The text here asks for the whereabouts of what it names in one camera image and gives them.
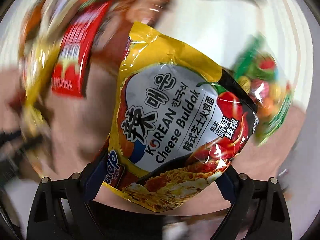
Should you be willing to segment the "yellow cheese buldak noodle pack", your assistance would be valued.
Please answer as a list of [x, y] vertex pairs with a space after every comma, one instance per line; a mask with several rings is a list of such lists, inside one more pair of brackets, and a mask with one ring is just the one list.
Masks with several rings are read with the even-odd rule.
[[176, 209], [229, 167], [257, 106], [221, 66], [136, 22], [119, 68], [105, 184], [153, 212]]

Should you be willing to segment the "green candy bag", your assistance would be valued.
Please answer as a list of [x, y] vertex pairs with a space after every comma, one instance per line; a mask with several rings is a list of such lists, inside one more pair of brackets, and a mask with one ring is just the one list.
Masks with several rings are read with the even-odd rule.
[[267, 48], [265, 37], [251, 36], [232, 66], [234, 79], [257, 105], [255, 141], [261, 145], [283, 124], [291, 103], [291, 84]]

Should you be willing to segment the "brown snack packet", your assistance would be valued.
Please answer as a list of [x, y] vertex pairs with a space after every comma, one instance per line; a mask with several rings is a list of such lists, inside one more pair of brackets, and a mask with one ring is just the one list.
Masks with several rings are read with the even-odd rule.
[[91, 49], [90, 64], [118, 75], [135, 22], [154, 28], [172, 0], [113, 0]]

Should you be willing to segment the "red snack packet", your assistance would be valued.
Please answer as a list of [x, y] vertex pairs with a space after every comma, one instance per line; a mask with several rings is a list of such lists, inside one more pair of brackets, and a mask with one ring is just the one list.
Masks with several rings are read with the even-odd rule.
[[81, 10], [68, 25], [52, 73], [56, 94], [84, 97], [84, 80], [89, 55], [100, 24], [111, 5], [96, 3]]

